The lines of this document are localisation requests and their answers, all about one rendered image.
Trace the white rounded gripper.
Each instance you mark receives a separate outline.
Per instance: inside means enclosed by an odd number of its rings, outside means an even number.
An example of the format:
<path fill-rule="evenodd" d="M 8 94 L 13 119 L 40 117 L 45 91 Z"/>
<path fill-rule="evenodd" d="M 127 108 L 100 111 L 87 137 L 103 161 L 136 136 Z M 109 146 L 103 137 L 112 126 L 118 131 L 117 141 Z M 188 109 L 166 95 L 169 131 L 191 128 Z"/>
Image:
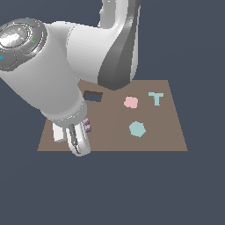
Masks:
<path fill-rule="evenodd" d="M 64 142 L 67 134 L 69 149 L 76 156 L 85 156 L 90 154 L 91 147 L 83 122 L 80 122 L 77 125 L 69 125 L 66 129 L 66 133 L 63 127 L 58 127 L 53 124 L 53 133 L 55 142 Z"/>

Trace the brown slotted board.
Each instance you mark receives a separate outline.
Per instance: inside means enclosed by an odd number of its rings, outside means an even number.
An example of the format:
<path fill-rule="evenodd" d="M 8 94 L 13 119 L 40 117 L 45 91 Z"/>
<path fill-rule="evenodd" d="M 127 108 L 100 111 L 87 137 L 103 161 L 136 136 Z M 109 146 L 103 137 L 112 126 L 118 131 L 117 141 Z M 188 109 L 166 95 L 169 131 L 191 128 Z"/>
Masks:
<path fill-rule="evenodd" d="M 166 80 L 134 80 L 126 87 L 110 91 L 87 81 L 78 83 L 84 95 L 94 93 L 99 102 L 86 101 L 91 131 L 87 133 L 93 152 L 186 152 L 185 138 L 178 114 Z M 160 105 L 154 105 L 150 92 L 163 93 Z M 124 106 L 126 97 L 138 99 L 135 109 Z M 130 134 L 134 121 L 144 124 L 142 137 Z"/>

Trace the small purple pink block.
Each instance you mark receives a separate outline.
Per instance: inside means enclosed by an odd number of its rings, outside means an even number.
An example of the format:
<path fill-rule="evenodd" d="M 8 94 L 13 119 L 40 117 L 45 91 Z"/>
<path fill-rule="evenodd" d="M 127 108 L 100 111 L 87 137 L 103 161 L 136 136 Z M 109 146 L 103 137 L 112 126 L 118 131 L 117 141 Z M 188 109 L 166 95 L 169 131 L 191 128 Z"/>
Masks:
<path fill-rule="evenodd" d="M 90 131 L 91 131 L 91 124 L 90 124 L 88 118 L 85 118 L 85 119 L 83 120 L 83 123 L 84 123 L 85 131 L 86 131 L 86 132 L 90 132 Z"/>

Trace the pink flower shaped piece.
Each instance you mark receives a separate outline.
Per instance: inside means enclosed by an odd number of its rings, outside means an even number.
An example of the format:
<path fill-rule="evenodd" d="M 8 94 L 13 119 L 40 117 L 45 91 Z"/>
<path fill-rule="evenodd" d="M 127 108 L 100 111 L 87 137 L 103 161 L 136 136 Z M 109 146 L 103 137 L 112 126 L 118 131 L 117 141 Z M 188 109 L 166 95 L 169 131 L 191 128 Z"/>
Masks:
<path fill-rule="evenodd" d="M 126 97 L 126 100 L 124 101 L 125 107 L 130 107 L 132 109 L 135 109 L 138 105 L 138 99 L 133 97 Z"/>

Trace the teal hexagon piece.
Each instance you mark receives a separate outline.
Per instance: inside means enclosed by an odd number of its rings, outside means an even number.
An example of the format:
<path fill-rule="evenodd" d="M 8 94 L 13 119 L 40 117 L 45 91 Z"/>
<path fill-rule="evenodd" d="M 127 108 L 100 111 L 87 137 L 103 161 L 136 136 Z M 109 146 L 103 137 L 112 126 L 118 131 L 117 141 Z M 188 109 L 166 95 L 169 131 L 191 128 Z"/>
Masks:
<path fill-rule="evenodd" d="M 136 137 L 142 137 L 145 132 L 145 126 L 143 123 L 134 121 L 133 123 L 130 124 L 129 126 L 130 134 Z"/>

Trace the teal T shaped piece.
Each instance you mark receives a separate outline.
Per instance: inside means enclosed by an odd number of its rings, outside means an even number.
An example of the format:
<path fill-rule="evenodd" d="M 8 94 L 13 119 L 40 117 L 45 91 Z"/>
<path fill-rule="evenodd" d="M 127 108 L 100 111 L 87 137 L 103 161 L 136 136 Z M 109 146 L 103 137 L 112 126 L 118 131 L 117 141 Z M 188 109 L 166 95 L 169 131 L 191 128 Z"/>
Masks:
<path fill-rule="evenodd" d="M 160 98 L 163 98 L 164 94 L 163 93 L 150 92 L 149 96 L 154 98 L 154 105 L 159 106 L 160 105 Z"/>

